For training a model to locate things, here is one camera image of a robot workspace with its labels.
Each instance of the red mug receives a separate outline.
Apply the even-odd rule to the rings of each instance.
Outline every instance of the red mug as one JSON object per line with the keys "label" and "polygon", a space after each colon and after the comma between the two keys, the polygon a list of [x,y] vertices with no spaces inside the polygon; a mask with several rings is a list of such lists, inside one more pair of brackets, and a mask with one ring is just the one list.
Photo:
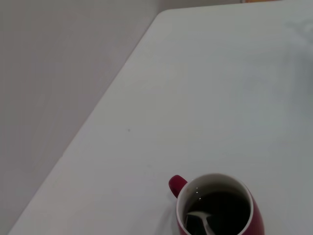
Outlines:
{"label": "red mug", "polygon": [[236,189],[244,195],[250,205],[250,217],[244,229],[238,235],[264,235],[264,225],[255,200],[248,188],[239,180],[223,174],[207,174],[187,182],[179,175],[173,176],[169,181],[169,187],[173,195],[177,198],[176,218],[181,235],[191,235],[184,226],[184,209],[197,188],[210,188],[213,185],[223,185]]}

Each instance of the dark liquid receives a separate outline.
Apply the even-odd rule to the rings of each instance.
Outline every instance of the dark liquid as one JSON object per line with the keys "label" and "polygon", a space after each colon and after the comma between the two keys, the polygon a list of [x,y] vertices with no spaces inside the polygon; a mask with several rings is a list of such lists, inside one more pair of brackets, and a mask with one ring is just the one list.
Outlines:
{"label": "dark liquid", "polygon": [[[250,217],[250,206],[243,196],[222,191],[202,196],[188,209],[188,212],[192,211],[211,214],[210,217],[207,217],[207,222],[215,235],[239,234]],[[188,232],[192,235],[202,234],[197,232],[198,228],[194,228],[201,223],[198,217],[190,217],[188,220],[190,221],[189,224],[186,224]]]}

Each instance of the coffee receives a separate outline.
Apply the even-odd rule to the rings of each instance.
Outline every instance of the coffee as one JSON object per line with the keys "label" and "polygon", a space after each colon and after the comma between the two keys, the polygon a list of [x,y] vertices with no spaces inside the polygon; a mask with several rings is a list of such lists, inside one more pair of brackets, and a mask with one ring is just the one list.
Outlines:
{"label": "coffee", "polygon": [[206,221],[215,235],[237,235],[250,217],[248,200],[239,192],[215,191],[201,195],[186,208],[186,229],[191,235],[206,234],[202,220],[189,212],[205,212]]}

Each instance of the white table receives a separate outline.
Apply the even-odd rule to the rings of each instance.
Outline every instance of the white table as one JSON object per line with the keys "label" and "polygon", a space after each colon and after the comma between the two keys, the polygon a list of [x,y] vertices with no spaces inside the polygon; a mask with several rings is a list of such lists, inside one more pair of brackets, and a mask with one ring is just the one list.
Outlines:
{"label": "white table", "polygon": [[311,235],[313,77],[285,60],[307,6],[161,13],[10,235],[177,234],[168,180],[209,172],[247,184],[267,235]]}

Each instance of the metal spoon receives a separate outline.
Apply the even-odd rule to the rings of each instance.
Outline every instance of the metal spoon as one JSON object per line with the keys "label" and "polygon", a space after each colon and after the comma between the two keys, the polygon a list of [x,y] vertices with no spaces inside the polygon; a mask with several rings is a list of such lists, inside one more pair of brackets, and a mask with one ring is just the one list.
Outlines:
{"label": "metal spoon", "polygon": [[202,220],[205,232],[207,235],[215,235],[214,232],[212,231],[212,229],[210,228],[209,224],[207,223],[207,217],[210,217],[211,214],[205,213],[205,212],[201,212],[201,211],[193,211],[193,212],[189,212],[187,215],[193,215],[196,216],[198,218],[200,218]]}

